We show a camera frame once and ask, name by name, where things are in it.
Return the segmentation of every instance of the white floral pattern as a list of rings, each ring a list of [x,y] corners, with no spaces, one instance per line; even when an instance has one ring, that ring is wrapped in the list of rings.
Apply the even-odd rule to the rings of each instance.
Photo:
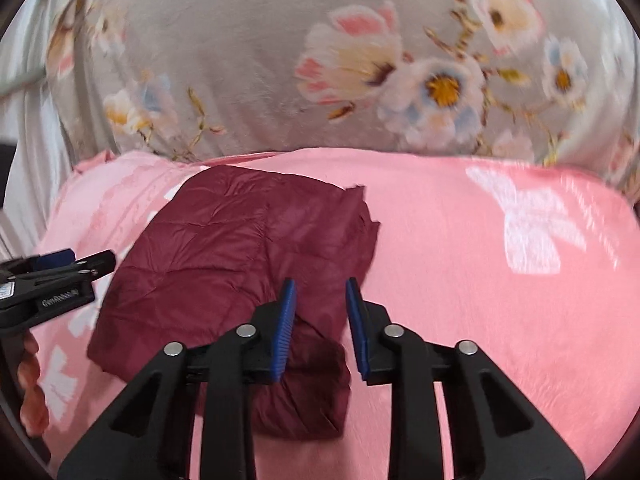
[[[51,351],[47,371],[40,381],[47,399],[47,407],[57,422],[60,422],[65,415],[67,404],[73,398],[78,386],[78,379],[70,377],[63,371],[66,362],[66,353],[59,346],[55,346]]]
[[[151,126],[149,118],[136,108],[127,89],[105,97],[104,112],[116,135],[132,135]]]
[[[92,46],[99,46],[105,54],[124,54],[126,11],[119,4],[105,6],[95,24]]]
[[[545,22],[533,0],[471,0],[499,56],[517,54],[538,42]]]
[[[506,174],[476,166],[466,168],[466,176],[504,212],[504,252],[515,274],[558,274],[561,259],[554,239],[587,250],[584,234],[551,188],[517,189]]]
[[[533,162],[535,154],[531,139],[523,132],[515,136],[511,130],[504,130],[492,145],[492,155],[497,158],[510,158]]]
[[[75,20],[76,1],[73,0],[58,18],[56,29],[49,40],[47,50],[47,71],[63,79],[76,66],[74,50],[76,42]]]
[[[580,101],[587,88],[587,63],[575,41],[559,41],[550,36],[545,41],[543,89],[549,99],[570,107]]]
[[[294,72],[300,93],[319,104],[374,96],[402,57],[394,4],[347,6],[328,17],[331,25],[316,23],[306,37]]]
[[[622,181],[631,160],[638,155],[638,149],[640,149],[640,141],[638,139],[628,132],[623,132],[620,135],[607,169],[607,181],[610,184],[617,186]]]
[[[403,64],[389,76],[378,117],[414,150],[449,151],[468,144],[482,129],[484,76],[471,57]]]
[[[389,0],[378,10],[350,5],[329,12],[330,24],[316,23],[306,35],[294,70],[298,90],[315,104],[340,103],[327,116],[334,124],[355,114],[356,108],[373,107],[385,128],[396,134],[398,150],[555,164],[559,145],[571,134],[549,128],[546,112],[568,108],[576,113],[586,105],[587,67],[577,45],[551,36],[541,70],[544,99],[513,105],[509,91],[506,100],[497,93],[504,93],[504,84],[495,87],[494,80],[530,88],[532,78],[472,50],[472,42],[484,30],[494,56],[541,48],[545,23],[533,0],[453,1],[449,16],[460,26],[457,40],[446,41],[436,30],[423,28],[448,59],[414,57],[404,50],[396,6]],[[504,119],[492,126],[490,114],[506,114],[517,133],[504,129]],[[539,140],[534,142],[533,133]]]
[[[138,84],[142,106],[150,114],[175,117],[175,102],[171,96],[171,82],[167,74],[154,76],[151,72],[143,73],[142,82]]]

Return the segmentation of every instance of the label sticker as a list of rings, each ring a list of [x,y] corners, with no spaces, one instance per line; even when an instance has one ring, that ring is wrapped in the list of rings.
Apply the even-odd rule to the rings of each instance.
[[[55,306],[62,301],[72,300],[73,298],[78,298],[80,296],[80,291],[76,288],[72,288],[71,290],[66,290],[65,292],[59,292],[46,300],[41,300],[40,304],[43,308],[49,308],[50,306]]]
[[[14,294],[14,282],[3,283],[0,285],[0,300],[6,300]]]

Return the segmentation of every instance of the quilted fabric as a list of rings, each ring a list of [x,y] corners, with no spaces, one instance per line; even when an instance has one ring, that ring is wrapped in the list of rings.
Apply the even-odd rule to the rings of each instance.
[[[258,386],[254,429],[295,439],[340,436],[350,374],[340,339],[344,283],[363,280],[379,224],[364,188],[230,166],[189,179],[113,277],[89,358],[125,381],[166,343],[215,341],[296,280],[298,310],[280,384]]]

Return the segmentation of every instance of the yellow flower center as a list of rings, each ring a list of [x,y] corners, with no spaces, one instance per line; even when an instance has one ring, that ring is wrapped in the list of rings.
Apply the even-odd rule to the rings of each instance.
[[[561,68],[556,73],[556,88],[563,94],[566,94],[571,89],[571,76],[564,68]]]
[[[440,108],[455,105],[460,100],[460,81],[446,74],[437,74],[424,83],[429,97]]]
[[[494,27],[497,30],[500,30],[504,27],[504,18],[499,10],[492,9],[489,11],[489,17],[491,18],[491,22],[494,24]]]
[[[121,110],[108,109],[107,118],[120,126],[127,124],[127,113]]]

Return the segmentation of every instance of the white fabric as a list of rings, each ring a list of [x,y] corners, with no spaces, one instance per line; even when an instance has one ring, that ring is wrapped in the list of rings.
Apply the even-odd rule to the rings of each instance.
[[[0,42],[0,142],[17,144],[0,259],[33,251],[74,163],[44,78],[51,27],[69,1],[26,0]]]

